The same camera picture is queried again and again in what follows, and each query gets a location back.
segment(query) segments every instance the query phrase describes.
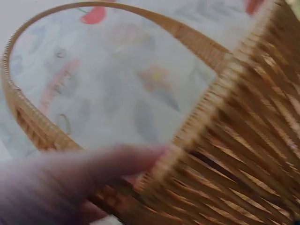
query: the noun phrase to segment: patterned fabric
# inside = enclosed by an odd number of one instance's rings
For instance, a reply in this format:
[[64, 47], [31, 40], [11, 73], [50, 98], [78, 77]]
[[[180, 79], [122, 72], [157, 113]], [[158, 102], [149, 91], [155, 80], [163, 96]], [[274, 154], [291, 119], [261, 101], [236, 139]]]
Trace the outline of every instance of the patterned fabric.
[[[230, 50], [252, 22], [243, 0], [118, 2], [173, 17]], [[85, 148], [170, 140], [215, 76], [154, 23], [104, 7], [34, 23], [18, 39], [10, 66], [29, 100]], [[1, 139], [13, 156], [31, 154], [1, 100]]]

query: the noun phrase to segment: basket handle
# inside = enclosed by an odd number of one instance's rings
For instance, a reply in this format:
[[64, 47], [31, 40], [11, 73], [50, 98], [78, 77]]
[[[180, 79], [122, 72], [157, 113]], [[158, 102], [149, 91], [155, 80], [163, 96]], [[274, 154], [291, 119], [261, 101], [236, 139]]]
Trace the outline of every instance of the basket handle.
[[[21, 90], [14, 84], [8, 72], [8, 56], [10, 55], [12, 51], [12, 46], [16, 42], [17, 38], [30, 25], [32, 25], [34, 22], [45, 16], [57, 13], [65, 9], [95, 6], [122, 9], [128, 12], [138, 14], [153, 21], [154, 23], [162, 27], [164, 30], [169, 32], [174, 38], [179, 40], [185, 47], [187, 47], [198, 58], [204, 61], [217, 74], [222, 70], [223, 66], [225, 65], [225, 56], [227, 54], [230, 54], [230, 52], [226, 48], [219, 45], [218, 43], [203, 35], [202, 33], [186, 26], [185, 24], [178, 22], [172, 18], [166, 17], [164, 15], [157, 14], [138, 7], [109, 2], [78, 2], [54, 7], [36, 15], [35, 17], [28, 20], [22, 27], [20, 27], [15, 33], [15, 35], [10, 39], [10, 45], [8, 48], [6, 48], [4, 54], [6, 56], [6, 60], [3, 61], [3, 65], [4, 68], [6, 68], [6, 71], [3, 73], [2, 76], [6, 80], [5, 83], [7, 83], [7, 85], [15, 91], [16, 96], [22, 98], [23, 102], [26, 101], [26, 104], [24, 103], [26, 107], [35, 108], [30, 103], [30, 101], [23, 95]], [[102, 207], [107, 212], [118, 216], [120, 214], [119, 207], [122, 207], [122, 203], [124, 201], [125, 196], [134, 196], [135, 199], [138, 199], [139, 194], [135, 192], [133, 186], [130, 183], [126, 182], [125, 180], [122, 180], [114, 185], [111, 185], [110, 187], [105, 187], [101, 189], [99, 191], [99, 194], [91, 197], [90, 200], [96, 205]]]
[[179, 40], [186, 48], [188, 48], [193, 54], [200, 58], [217, 74], [223, 68], [225, 56], [231, 53], [228, 49], [218, 44], [211, 38], [170, 17], [142, 8], [123, 5], [119, 3], [94, 2], [92, 5], [122, 9], [138, 14], [153, 21], [168, 33], [170, 33], [174, 38]]

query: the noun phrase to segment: tan wicker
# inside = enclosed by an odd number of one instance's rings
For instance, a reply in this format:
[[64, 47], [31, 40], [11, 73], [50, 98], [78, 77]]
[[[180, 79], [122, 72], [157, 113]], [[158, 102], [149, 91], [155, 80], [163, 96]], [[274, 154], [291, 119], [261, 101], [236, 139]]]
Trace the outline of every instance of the tan wicker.
[[254, 28], [231, 54], [180, 22], [121, 4], [75, 3], [33, 17], [8, 43], [2, 78], [13, 115], [39, 149], [80, 147], [14, 85], [9, 56], [33, 22], [84, 6], [120, 8], [154, 21], [218, 74], [153, 171], [133, 188], [122, 181], [105, 187], [91, 201], [131, 225], [298, 221], [300, 24], [287, 3], [267, 0]]

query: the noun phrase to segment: woven basket side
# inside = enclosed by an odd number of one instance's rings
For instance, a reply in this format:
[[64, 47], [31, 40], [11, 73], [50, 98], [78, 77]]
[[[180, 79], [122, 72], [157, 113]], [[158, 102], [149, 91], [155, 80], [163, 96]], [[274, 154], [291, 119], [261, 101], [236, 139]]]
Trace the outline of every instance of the woven basket side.
[[[81, 2], [55, 7], [38, 14], [21, 26], [11, 37], [3, 54], [1, 73], [7, 104], [17, 123], [39, 150], [81, 150], [82, 148], [63, 133], [59, 127], [47, 119], [47, 117], [25, 97], [22, 90], [14, 84], [9, 73], [9, 57], [11, 51], [19, 36], [37, 20], [61, 10], [88, 6], [119, 8], [152, 20], [178, 39], [217, 73], [224, 66], [223, 60], [229, 53], [227, 49], [210, 38], [178, 21], [127, 5], [107, 2]], [[132, 190], [132, 186], [123, 181], [114, 186], [103, 188], [99, 191], [98, 195], [91, 198], [91, 201], [99, 207], [104, 208], [107, 212], [118, 215], [119, 212], [117, 209], [119, 206], [122, 206], [125, 196], [127, 195], [137, 196], [136, 192]]]
[[300, 24], [286, 2], [267, 1], [255, 28], [175, 136], [179, 154], [140, 181], [141, 200], [132, 199], [122, 220], [132, 225], [299, 220], [299, 37]]

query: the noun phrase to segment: basket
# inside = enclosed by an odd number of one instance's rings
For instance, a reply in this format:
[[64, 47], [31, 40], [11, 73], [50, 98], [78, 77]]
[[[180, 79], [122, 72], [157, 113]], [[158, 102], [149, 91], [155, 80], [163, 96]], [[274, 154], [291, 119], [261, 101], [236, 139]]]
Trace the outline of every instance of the basket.
[[90, 200], [131, 225], [297, 222], [300, 25], [287, 3], [267, 0], [254, 28], [232, 53], [178, 21], [122, 4], [74, 3], [33, 17], [9, 41], [2, 79], [12, 114], [41, 150], [81, 148], [14, 84], [9, 57], [19, 35], [33, 22], [86, 6], [124, 9], [152, 20], [217, 73], [153, 170], [134, 187], [121, 181]]

